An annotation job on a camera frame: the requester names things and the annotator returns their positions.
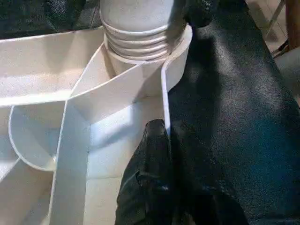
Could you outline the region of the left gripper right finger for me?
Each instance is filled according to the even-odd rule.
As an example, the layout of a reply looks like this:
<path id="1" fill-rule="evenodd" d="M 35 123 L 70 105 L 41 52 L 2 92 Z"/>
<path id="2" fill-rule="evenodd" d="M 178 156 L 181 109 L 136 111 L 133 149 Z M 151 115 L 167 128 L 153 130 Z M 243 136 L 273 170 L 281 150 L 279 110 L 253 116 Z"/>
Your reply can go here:
<path id="1" fill-rule="evenodd" d="M 173 123 L 171 148 L 180 212 L 196 225 L 247 225 L 223 166 L 191 125 Z"/>

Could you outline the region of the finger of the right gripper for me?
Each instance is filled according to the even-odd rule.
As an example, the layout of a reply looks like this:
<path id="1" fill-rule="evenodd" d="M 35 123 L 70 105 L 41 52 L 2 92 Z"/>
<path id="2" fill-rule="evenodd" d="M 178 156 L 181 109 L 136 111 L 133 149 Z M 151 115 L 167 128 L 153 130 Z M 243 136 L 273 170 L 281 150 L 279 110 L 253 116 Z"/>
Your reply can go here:
<path id="1" fill-rule="evenodd" d="M 98 0 L 46 0 L 45 17 L 54 30 L 85 30 L 101 26 Z"/>
<path id="2" fill-rule="evenodd" d="M 194 27 L 207 26 L 213 17 L 212 0 L 187 0 L 185 5 L 187 22 Z"/>

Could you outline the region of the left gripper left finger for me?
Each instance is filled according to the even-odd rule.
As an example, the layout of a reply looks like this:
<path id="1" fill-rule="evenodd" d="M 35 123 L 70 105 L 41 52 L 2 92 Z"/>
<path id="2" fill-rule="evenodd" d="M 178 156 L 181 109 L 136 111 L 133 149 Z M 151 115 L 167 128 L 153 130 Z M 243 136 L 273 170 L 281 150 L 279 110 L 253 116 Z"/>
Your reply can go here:
<path id="1" fill-rule="evenodd" d="M 174 213 L 173 164 L 165 123 L 145 125 L 121 180 L 115 224 L 170 225 Z"/>

